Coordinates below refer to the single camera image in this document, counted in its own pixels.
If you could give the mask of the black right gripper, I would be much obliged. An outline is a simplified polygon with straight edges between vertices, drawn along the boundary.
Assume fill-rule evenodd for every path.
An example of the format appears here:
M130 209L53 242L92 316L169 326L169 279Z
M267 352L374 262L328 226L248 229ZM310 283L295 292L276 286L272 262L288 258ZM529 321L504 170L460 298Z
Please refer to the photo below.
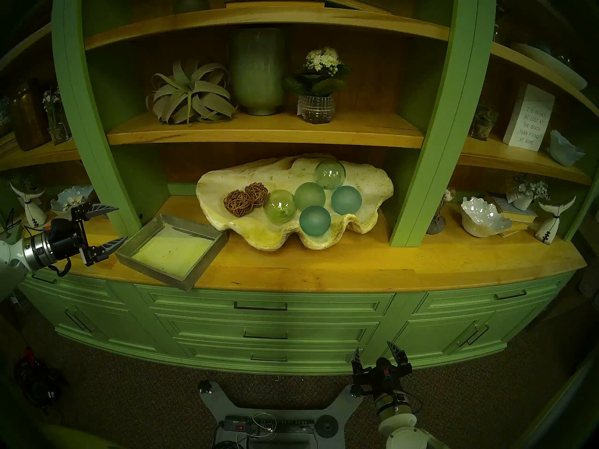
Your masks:
M401 378L403 374L412 373L412 364L409 362L405 351L391 341L387 341L387 346L396 365L393 365L386 357L379 357L375 367L364 368L361 363L359 347L355 349L352 356L353 384L365 383L365 386L370 386L369 393L371 395L402 393L404 387Z

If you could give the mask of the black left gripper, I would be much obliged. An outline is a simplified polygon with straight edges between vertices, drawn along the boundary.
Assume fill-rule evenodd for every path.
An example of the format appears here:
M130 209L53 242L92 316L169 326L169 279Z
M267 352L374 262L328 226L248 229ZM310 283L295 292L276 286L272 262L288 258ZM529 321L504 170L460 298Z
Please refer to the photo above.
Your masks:
M84 221L95 217L107 217L109 213L118 210L118 207L111 205L84 203L71 207L71 220L54 218L45 227L45 236L56 261L66 260L79 254L84 258L86 266L92 266L107 260L118 251L127 241L127 236L113 239L100 246L90 246L86 242L83 227Z

